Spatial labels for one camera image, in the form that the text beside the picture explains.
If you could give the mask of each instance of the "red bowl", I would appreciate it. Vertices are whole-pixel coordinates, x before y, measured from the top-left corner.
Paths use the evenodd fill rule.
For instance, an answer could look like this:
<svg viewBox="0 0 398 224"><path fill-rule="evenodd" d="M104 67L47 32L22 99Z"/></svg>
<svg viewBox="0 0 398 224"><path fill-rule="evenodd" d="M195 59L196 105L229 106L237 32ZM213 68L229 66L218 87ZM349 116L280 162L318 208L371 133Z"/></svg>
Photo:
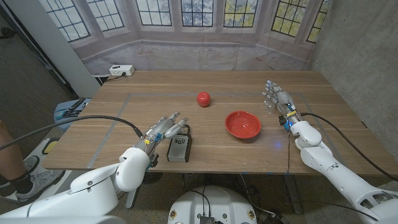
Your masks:
<svg viewBox="0 0 398 224"><path fill-rule="evenodd" d="M249 139L261 130L260 120L247 111L234 111L225 118L225 127L238 139Z"/></svg>

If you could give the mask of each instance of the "white plastic casing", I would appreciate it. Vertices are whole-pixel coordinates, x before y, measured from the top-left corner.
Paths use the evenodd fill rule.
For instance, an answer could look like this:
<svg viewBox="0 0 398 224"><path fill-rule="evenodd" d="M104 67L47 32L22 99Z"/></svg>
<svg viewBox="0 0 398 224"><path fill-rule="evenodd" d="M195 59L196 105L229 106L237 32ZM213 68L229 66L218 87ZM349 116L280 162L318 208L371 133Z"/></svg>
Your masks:
<svg viewBox="0 0 398 224"><path fill-rule="evenodd" d="M126 72L126 76L131 76L135 69L132 65L113 65L109 71L112 76L121 76L123 72Z"/></svg>

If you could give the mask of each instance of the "wooden table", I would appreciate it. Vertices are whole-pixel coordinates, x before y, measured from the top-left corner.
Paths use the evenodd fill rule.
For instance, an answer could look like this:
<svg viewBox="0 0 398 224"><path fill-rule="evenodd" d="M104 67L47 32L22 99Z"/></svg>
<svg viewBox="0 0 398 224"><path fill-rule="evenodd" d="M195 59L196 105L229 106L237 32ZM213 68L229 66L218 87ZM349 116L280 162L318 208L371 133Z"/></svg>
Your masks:
<svg viewBox="0 0 398 224"><path fill-rule="evenodd" d="M103 85L81 116L119 116L141 131L176 111L181 112L177 121L188 117L193 138L189 162L168 162L169 141L165 140L156 148L160 157L158 165L150 170L153 172L317 174L301 161L293 136L289 148L288 133L279 125L278 111L265 113L261 92L267 80L291 93L300 112L329 119L378 166L398 174L392 156L318 72L136 71L132 77ZM207 108L197 105L201 91L211 95ZM260 119L258 136L244 141L227 132L225 117L236 110L249 111ZM332 127L310 116L305 118L322 133L335 157L354 172L381 174ZM137 140L134 131L122 123L78 121L62 136L43 166L82 170L114 164Z"/></svg>

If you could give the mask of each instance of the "window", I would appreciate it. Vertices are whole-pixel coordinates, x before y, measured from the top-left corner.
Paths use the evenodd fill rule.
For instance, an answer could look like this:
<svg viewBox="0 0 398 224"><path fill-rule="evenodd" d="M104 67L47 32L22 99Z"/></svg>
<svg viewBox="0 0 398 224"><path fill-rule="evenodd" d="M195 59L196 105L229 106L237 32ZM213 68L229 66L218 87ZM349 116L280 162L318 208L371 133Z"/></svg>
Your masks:
<svg viewBox="0 0 398 224"><path fill-rule="evenodd" d="M308 0L280 0L272 30L292 37L297 35Z"/></svg>
<svg viewBox="0 0 398 224"><path fill-rule="evenodd" d="M257 0L226 0L225 27L253 27Z"/></svg>
<svg viewBox="0 0 398 224"><path fill-rule="evenodd" d="M183 26L213 26L213 0L181 0Z"/></svg>
<svg viewBox="0 0 398 224"><path fill-rule="evenodd" d="M102 31L123 26L114 0L86 0Z"/></svg>
<svg viewBox="0 0 398 224"><path fill-rule="evenodd" d="M330 0L323 0L321 8L319 8L317 19L312 26L311 33L308 36L308 41L316 43L318 39L319 32L321 31L321 26L323 24L323 20L325 20L326 13L329 9Z"/></svg>
<svg viewBox="0 0 398 224"><path fill-rule="evenodd" d="M89 36L71 0L40 0L40 3L68 42Z"/></svg>
<svg viewBox="0 0 398 224"><path fill-rule="evenodd" d="M144 26L171 26L169 0L136 0Z"/></svg>

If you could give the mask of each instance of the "yellow sticker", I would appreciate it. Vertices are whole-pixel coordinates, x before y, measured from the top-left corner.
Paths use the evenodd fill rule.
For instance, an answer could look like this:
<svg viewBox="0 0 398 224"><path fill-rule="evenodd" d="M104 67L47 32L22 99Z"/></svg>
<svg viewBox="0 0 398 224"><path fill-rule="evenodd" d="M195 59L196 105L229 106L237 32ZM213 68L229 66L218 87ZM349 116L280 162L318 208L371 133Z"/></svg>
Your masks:
<svg viewBox="0 0 398 224"><path fill-rule="evenodd" d="M288 113L286 116L292 116L292 115L295 114L295 113L296 113L296 112L293 111L293 112Z"/></svg>

